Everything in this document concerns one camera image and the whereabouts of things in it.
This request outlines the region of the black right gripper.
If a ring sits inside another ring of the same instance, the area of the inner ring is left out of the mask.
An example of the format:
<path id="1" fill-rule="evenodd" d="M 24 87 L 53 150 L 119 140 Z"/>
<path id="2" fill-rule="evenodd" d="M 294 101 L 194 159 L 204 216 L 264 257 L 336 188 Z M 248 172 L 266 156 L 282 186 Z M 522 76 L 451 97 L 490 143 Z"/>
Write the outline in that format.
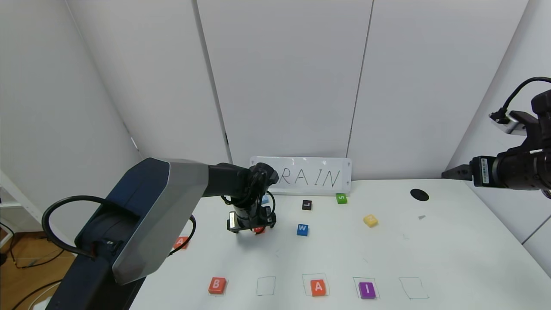
<path id="1" fill-rule="evenodd" d="M 474 179 L 476 187 L 484 188 L 536 188 L 536 161 L 529 152 L 502 152 L 495 157 L 478 156 L 470 164 L 443 171 L 441 178 L 463 181 Z"/>

